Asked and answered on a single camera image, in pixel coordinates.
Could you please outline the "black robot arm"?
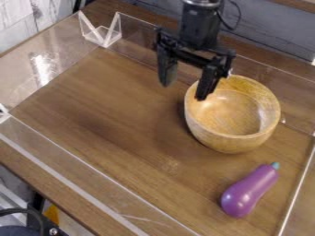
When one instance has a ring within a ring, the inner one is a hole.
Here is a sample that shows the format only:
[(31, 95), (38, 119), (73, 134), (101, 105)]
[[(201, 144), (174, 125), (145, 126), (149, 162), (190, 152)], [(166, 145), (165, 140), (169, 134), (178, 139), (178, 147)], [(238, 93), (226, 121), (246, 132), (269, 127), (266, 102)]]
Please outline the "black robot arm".
[(202, 69), (197, 85), (197, 99), (214, 93), (221, 78), (229, 77), (234, 50), (218, 44), (221, 25), (235, 27), (223, 19), (225, 0), (182, 0), (179, 32), (157, 29), (157, 57), (159, 81), (165, 87), (178, 78), (179, 61)]

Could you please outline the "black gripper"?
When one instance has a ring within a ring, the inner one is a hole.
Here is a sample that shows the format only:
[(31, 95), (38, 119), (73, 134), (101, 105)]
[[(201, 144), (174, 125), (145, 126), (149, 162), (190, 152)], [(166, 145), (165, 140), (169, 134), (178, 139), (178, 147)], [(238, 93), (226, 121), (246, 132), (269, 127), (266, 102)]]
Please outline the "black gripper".
[(197, 54), (198, 49), (189, 47), (173, 34), (163, 29), (157, 30), (157, 55), (159, 81), (169, 87), (177, 80), (178, 61), (203, 68), (202, 78), (197, 85), (197, 99), (206, 100), (214, 92), (222, 77), (229, 77), (233, 60), (237, 53), (225, 47), (202, 49), (202, 52), (214, 53), (213, 59)]

